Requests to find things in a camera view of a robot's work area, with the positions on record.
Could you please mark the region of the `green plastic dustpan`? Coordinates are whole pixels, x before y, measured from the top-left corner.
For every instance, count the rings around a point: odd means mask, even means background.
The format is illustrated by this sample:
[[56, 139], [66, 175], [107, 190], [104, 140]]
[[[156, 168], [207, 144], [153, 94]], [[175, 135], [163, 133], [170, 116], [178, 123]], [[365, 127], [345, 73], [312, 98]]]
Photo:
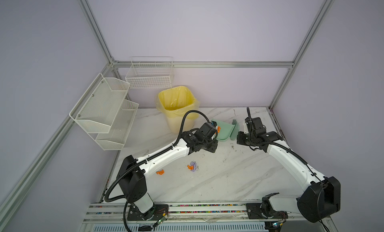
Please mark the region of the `green plastic dustpan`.
[[222, 121], [215, 121], [217, 122], [217, 125], [221, 127], [221, 132], [218, 133], [217, 135], [217, 140], [219, 142], [225, 142], [227, 140], [230, 140], [230, 135], [232, 133], [232, 130], [234, 128], [234, 126], [229, 123], [226, 123], [226, 122], [222, 122]]

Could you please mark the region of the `green hand brush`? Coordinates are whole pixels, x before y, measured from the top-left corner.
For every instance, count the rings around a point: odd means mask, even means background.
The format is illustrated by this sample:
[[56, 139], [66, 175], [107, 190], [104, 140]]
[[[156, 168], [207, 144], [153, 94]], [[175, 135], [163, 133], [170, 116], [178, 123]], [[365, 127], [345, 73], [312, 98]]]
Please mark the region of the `green hand brush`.
[[236, 141], [237, 140], [237, 136], [238, 136], [238, 133], [240, 131], [240, 125], [239, 123], [237, 122], [237, 120], [233, 120], [232, 121], [232, 125], [234, 126], [233, 130], [232, 130], [232, 133], [230, 135], [230, 140], [231, 141]]

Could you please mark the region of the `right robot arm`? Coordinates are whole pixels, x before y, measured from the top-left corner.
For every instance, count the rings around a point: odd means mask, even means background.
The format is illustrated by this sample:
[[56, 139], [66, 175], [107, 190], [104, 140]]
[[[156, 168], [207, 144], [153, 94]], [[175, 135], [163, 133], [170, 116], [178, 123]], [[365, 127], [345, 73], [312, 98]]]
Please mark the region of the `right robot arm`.
[[297, 181], [301, 195], [284, 196], [271, 193], [262, 198], [261, 211], [265, 218], [279, 212], [301, 214], [316, 223], [341, 209], [341, 183], [326, 177], [295, 153], [277, 132], [267, 132], [261, 118], [247, 117], [246, 132], [239, 132], [237, 144], [251, 150], [262, 150], [275, 158]]

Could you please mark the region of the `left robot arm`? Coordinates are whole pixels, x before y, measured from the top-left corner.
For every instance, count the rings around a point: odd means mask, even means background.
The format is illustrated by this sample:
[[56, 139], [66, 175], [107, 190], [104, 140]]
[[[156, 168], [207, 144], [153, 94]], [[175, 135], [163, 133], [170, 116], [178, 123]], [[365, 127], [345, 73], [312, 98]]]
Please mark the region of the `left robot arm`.
[[152, 200], [147, 188], [147, 178], [192, 153], [201, 150], [215, 153], [218, 128], [216, 122], [206, 122], [200, 128], [181, 132], [172, 144], [147, 156], [136, 159], [133, 156], [126, 157], [117, 176], [117, 186], [123, 192], [123, 198], [132, 206], [130, 212], [137, 213], [146, 221], [165, 211], [166, 206], [157, 207]]

